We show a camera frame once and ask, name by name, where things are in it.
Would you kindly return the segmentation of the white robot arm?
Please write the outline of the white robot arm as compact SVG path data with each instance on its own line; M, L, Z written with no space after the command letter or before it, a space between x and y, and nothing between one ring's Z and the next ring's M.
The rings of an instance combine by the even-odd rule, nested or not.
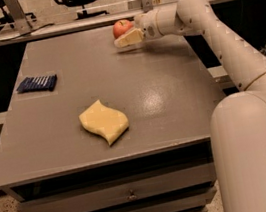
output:
M167 35L199 35L234 83L211 118L211 145L224 212L266 212L266 57L225 25L208 0L135 17L117 47Z

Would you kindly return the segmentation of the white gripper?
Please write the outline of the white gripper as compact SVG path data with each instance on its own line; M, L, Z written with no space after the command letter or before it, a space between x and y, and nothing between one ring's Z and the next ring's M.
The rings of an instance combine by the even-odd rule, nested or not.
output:
M125 48L125 46L131 46L133 44L141 43L144 37L149 39L161 38L159 28L157 27L157 11L152 10L146 12L146 14L135 15L134 24L135 28L131 28L123 35L118 37L114 44L117 48Z

